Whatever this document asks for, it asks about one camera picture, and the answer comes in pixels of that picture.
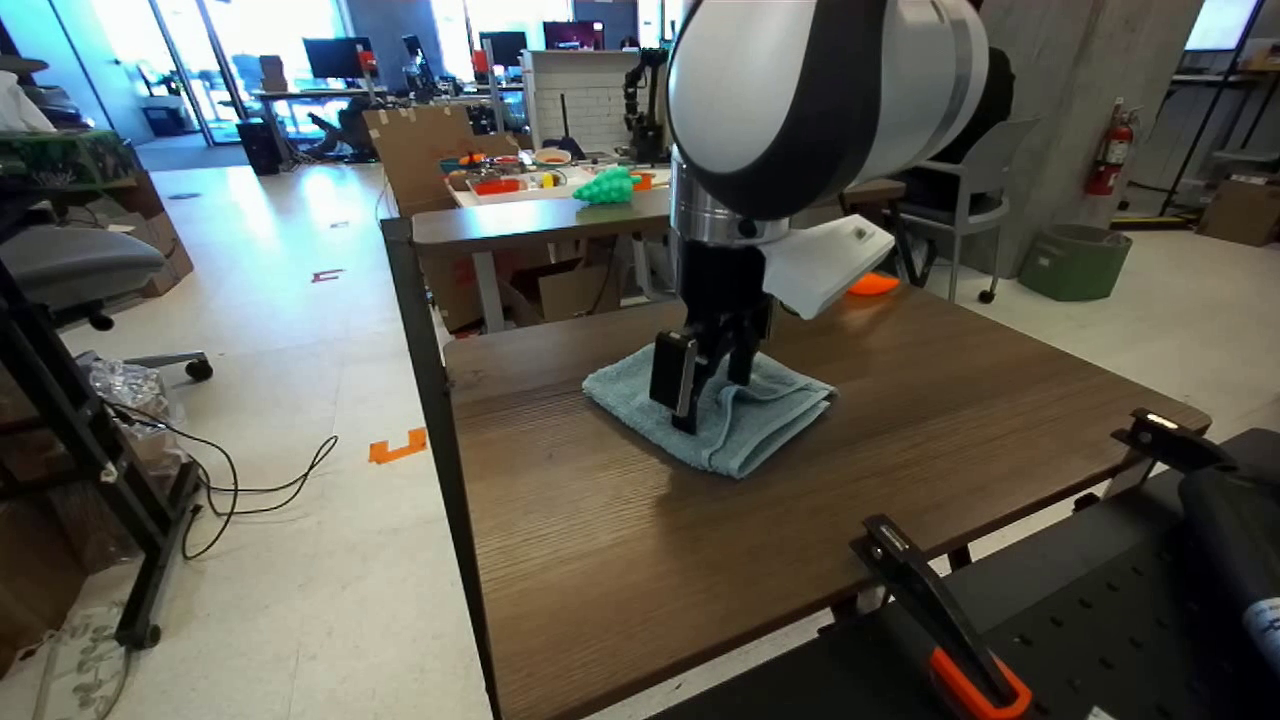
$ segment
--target white floor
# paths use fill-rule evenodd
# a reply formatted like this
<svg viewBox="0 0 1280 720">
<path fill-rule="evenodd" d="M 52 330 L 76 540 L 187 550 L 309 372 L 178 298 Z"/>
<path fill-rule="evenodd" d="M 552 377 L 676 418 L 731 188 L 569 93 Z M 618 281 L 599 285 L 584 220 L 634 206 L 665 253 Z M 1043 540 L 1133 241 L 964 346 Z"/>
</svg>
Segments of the white floor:
<svg viewBox="0 0 1280 720">
<path fill-rule="evenodd" d="M 178 394 L 179 422 L 228 445 L 250 485 L 298 476 L 327 434 L 339 449 L 298 510 L 241 521 L 209 560 L 172 578 L 164 646 L 141 657 L 115 716 L 488 716 L 431 461 L 367 463 L 367 445 L 395 445 L 425 423 L 387 298 L 377 167 L 274 180 L 204 167 L 157 180 L 164 196 L 202 194 L 172 201 L 197 276 L 122 314 L 115 332 L 76 330 L 70 346 L 108 358 L 211 354 L 218 381 Z M 982 276 L 964 276 L 967 310 L 1210 410 L 1217 436 L 1280 430 L 1273 249 L 1138 236 L 1109 305 L 1053 305 L 1004 285 L 982 310 L 975 287 Z M 599 716 L 644 716 L 806 632 L 760 642 Z"/>
</svg>

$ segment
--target blue cloth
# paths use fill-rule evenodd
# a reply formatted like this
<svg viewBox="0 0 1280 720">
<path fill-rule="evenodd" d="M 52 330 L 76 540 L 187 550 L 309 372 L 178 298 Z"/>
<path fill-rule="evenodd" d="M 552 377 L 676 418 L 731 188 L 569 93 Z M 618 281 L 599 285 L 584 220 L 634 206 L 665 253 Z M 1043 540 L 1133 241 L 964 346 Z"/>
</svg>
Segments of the blue cloth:
<svg viewBox="0 0 1280 720">
<path fill-rule="evenodd" d="M 594 372 L 584 394 L 622 423 L 640 434 L 673 461 L 745 480 L 791 436 L 831 410 L 831 386 L 800 377 L 756 354 L 752 386 L 739 388 L 720 372 L 695 399 L 695 436 L 673 430 L 673 411 L 648 399 L 651 346 Z"/>
</svg>

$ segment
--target wooden table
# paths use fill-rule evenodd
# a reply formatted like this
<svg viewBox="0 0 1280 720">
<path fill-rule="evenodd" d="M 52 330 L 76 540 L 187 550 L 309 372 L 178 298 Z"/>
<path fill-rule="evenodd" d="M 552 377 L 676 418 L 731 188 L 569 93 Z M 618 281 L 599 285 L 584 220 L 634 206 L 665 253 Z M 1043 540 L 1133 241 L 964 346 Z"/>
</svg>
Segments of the wooden table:
<svg viewBox="0 0 1280 720">
<path fill-rule="evenodd" d="M 760 476 L 673 468 L 581 381 L 680 310 L 449 346 L 467 532 L 503 716 L 581 716 L 849 599 L 890 514 L 944 553 L 1119 468 L 1133 410 L 1206 418 L 964 310 L 907 294 L 780 322 L 776 359 L 836 386 Z"/>
<path fill-rule="evenodd" d="M 498 249 L 548 245 L 577 236 L 665 236 L 668 194 L 636 194 L 634 210 L 584 210 L 581 201 L 518 201 L 483 210 L 415 212 L 415 253 L 467 253 L 481 285 L 483 330 L 508 330 L 498 285 Z M 636 249 L 636 276 L 648 281 L 648 253 Z"/>
</svg>

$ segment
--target red fire extinguisher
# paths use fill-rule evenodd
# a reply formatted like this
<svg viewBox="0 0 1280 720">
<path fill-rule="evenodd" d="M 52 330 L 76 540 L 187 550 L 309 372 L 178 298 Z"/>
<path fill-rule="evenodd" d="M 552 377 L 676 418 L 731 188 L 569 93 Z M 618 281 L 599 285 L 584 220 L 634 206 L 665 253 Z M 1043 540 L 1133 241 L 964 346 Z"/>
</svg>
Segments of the red fire extinguisher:
<svg viewBox="0 0 1280 720">
<path fill-rule="evenodd" d="M 1133 126 L 1138 126 L 1138 118 L 1125 105 L 1115 105 L 1113 126 L 1103 134 L 1103 143 L 1101 143 L 1098 162 L 1089 166 L 1089 180 L 1083 180 L 1089 196 L 1115 194 L 1119 171 L 1130 166 L 1130 149 L 1133 149 Z"/>
</svg>

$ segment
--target green bin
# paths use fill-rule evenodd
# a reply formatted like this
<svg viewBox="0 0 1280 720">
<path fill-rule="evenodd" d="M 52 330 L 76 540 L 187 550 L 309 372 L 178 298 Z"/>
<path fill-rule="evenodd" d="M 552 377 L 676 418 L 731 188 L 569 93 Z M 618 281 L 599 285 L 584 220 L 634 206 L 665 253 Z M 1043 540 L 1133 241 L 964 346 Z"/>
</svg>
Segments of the green bin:
<svg viewBox="0 0 1280 720">
<path fill-rule="evenodd" d="M 1022 285 L 1053 302 L 1103 302 L 1130 256 L 1130 236 L 1083 224 L 1057 224 L 1033 241 Z"/>
</svg>

